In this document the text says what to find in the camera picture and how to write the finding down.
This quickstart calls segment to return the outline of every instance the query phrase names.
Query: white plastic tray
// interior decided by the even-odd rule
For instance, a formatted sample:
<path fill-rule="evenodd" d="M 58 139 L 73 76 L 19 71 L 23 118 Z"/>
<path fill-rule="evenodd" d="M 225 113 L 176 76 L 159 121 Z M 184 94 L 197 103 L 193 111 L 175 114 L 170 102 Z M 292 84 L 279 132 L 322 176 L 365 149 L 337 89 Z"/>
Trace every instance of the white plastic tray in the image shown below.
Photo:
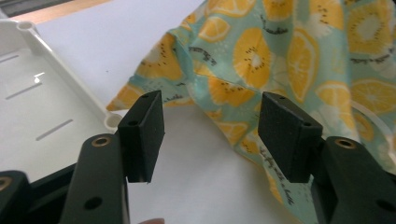
<path fill-rule="evenodd" d="M 27 21 L 0 20 L 0 111 L 0 171 L 30 181 L 76 162 L 85 139 L 120 121 Z"/>

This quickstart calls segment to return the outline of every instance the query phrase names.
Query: brass screw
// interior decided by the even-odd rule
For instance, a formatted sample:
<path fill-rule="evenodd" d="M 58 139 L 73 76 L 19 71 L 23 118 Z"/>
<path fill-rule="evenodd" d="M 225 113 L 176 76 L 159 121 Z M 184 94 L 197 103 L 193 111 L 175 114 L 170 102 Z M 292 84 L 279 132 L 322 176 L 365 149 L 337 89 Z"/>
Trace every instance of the brass screw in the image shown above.
<path fill-rule="evenodd" d="M 94 139 L 92 141 L 92 145 L 94 147 L 104 147 L 107 144 L 109 144 L 110 142 L 111 142 L 111 139 L 109 137 L 101 136 L 101 137 L 97 137 L 96 139 Z"/>
<path fill-rule="evenodd" d="M 338 138 L 335 139 L 335 144 L 337 144 L 339 147 L 343 147 L 346 149 L 355 149 L 356 145 L 352 141 L 344 138 Z"/>
<path fill-rule="evenodd" d="M 12 182 L 12 178 L 9 176 L 0 176 L 0 191 L 6 189 Z"/>

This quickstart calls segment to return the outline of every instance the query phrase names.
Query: wooden surface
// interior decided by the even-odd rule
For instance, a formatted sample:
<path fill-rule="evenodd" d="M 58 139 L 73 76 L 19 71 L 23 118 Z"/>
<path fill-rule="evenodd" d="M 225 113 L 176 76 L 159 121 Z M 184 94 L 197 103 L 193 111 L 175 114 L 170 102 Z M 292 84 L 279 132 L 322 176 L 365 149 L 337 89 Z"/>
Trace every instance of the wooden surface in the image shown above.
<path fill-rule="evenodd" d="M 40 22 L 50 21 L 73 12 L 80 11 L 84 8 L 94 7 L 96 5 L 108 2 L 110 0 L 73 0 L 71 2 L 63 3 L 53 7 L 43 8 L 34 12 L 22 14 L 13 17 L 16 21 L 31 21 L 35 24 Z"/>

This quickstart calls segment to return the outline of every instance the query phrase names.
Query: teal cloth with lemons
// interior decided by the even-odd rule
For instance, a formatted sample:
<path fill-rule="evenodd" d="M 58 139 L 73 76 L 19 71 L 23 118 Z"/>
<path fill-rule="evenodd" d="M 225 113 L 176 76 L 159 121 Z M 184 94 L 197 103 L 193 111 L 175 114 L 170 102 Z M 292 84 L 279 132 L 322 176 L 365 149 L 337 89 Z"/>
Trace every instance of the teal cloth with lemons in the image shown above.
<path fill-rule="evenodd" d="M 324 138 L 359 141 L 396 174 L 395 25 L 391 0 L 207 0 L 163 36 L 107 109 L 156 90 L 165 106 L 198 105 L 265 169 L 275 197 L 316 223 L 310 184 L 291 184 L 258 136 L 262 92 L 288 97 Z"/>

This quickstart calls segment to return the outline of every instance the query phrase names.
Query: lemon print fabric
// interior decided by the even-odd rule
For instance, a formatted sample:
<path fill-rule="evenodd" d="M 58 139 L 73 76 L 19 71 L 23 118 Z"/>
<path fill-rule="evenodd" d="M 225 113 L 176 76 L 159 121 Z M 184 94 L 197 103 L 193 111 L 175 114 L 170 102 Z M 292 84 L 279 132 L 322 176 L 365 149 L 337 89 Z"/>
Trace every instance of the lemon print fabric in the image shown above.
<path fill-rule="evenodd" d="M 395 15 L 387 0 L 206 0 L 153 46 L 107 109 L 156 90 L 164 106 L 198 106 L 265 170 L 264 190 L 302 223 L 318 223 L 310 185 L 291 184 L 258 136 L 262 92 L 291 99 L 323 138 L 360 141 L 396 174 Z"/>

